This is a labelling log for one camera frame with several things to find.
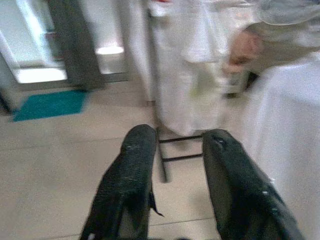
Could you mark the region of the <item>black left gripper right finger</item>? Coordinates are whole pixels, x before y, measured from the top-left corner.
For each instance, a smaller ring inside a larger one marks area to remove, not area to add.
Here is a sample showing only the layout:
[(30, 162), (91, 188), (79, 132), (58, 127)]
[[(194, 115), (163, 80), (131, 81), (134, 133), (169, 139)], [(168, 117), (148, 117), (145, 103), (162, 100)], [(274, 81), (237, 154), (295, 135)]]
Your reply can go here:
[(202, 152), (221, 240), (304, 240), (270, 178), (228, 131), (206, 131)]

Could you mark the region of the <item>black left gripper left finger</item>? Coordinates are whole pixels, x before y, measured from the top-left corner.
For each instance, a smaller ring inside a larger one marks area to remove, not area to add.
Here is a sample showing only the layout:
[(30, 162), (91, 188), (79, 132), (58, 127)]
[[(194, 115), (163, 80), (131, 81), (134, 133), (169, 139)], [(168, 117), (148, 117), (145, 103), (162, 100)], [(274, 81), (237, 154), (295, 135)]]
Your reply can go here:
[(156, 209), (152, 188), (157, 140), (147, 124), (133, 127), (104, 173), (79, 240), (147, 240)]

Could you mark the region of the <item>thin white shirt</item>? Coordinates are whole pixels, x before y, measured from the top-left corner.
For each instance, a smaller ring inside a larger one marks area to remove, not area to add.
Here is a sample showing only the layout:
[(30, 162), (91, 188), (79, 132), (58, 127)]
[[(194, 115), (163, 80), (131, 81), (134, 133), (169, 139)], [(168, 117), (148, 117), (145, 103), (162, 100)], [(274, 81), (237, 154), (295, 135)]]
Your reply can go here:
[(117, 0), (129, 57), (160, 124), (180, 136), (218, 128), (224, 102), (202, 0)]

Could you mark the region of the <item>teal floor mat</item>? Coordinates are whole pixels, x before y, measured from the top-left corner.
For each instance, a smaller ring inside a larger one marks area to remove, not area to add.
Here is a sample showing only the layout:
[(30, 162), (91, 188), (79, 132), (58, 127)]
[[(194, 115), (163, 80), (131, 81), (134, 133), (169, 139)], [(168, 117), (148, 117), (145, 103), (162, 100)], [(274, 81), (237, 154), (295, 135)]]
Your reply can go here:
[(82, 112), (88, 93), (67, 90), (29, 96), (15, 112), (13, 121), (29, 121), (74, 115)]

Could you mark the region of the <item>grey curtain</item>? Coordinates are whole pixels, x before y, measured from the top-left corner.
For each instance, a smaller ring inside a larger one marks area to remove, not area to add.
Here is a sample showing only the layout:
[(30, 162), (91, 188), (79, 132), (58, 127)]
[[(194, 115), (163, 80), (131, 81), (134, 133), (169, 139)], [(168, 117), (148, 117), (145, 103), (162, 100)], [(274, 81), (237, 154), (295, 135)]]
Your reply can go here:
[(48, 0), (67, 80), (84, 91), (101, 89), (105, 80), (79, 0)]

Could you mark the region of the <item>white shirt with tan patch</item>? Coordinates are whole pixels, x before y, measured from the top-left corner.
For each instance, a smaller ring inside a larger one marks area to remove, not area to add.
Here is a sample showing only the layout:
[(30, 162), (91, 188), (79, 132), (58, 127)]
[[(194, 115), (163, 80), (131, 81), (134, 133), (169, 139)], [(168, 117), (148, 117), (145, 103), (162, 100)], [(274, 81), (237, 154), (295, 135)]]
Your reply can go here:
[(320, 50), (320, 0), (257, 0), (256, 22), (236, 33), (222, 70), (260, 74)]

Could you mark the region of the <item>chrome rail clothes rack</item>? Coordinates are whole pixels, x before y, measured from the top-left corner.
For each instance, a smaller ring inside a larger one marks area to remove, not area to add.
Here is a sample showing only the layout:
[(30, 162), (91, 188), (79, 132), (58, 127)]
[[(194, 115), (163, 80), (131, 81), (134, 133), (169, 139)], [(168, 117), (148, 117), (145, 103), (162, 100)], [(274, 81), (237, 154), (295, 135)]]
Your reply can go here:
[[(159, 82), (159, 71), (157, 68), (158, 63), (158, 53), (156, 50), (156, 42), (155, 42), (155, 34), (153, 31), (153, 26), (155, 24), (155, 17), (152, 16), (151, 10), (147, 10), (147, 32), (148, 32), (148, 44), (149, 44), (149, 57), (150, 57), (150, 65), (151, 65), (151, 72), (154, 82), (154, 96), (155, 98), (159, 96), (159, 90), (158, 90), (158, 82)], [(195, 158), (201, 158), (203, 156), (202, 153), (197, 154), (191, 154), (191, 155), (183, 155), (183, 156), (177, 156), (177, 157), (165, 157), (164, 151), (162, 148), (163, 144), (168, 143), (177, 143), (177, 142), (183, 142), (183, 141), (191, 141), (191, 140), (201, 140), (202, 135), (192, 135), (192, 136), (180, 136), (175, 138), (167, 138), (167, 139), (161, 139), (161, 130), (162, 130), (162, 123), (160, 120), (159, 115), (159, 100), (155, 100), (154, 106), (154, 114), (155, 114), (155, 124), (156, 124), (156, 139), (157, 139), (157, 150), (158, 150), (158, 157), (159, 157), (159, 168), (161, 173), (161, 182), (162, 183), (168, 183), (169, 182), (169, 176), (167, 172), (166, 163), (169, 162), (175, 162), (175, 161), (181, 161), (181, 160), (188, 160), (188, 159), (195, 159)]]

